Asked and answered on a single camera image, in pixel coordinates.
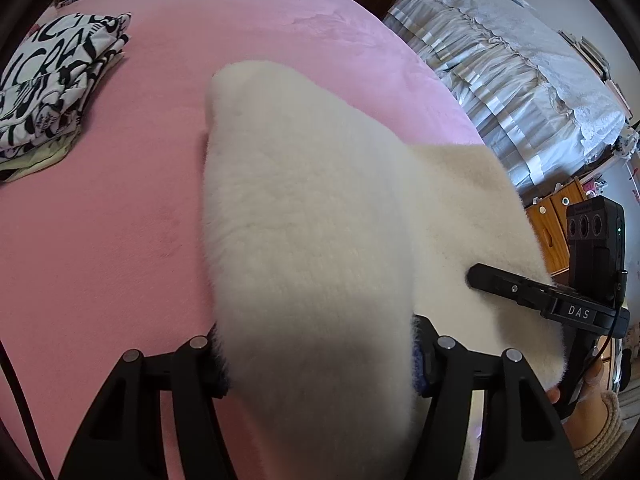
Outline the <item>person right hand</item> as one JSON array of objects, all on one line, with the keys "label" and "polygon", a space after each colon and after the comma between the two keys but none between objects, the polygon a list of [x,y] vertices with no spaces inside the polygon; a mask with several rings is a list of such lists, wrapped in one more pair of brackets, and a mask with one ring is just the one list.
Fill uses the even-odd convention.
[{"label": "person right hand", "polygon": [[603,372],[604,364],[597,358],[584,376],[573,414],[562,422],[570,446],[579,457],[608,450],[624,435],[616,395],[602,388]]}]

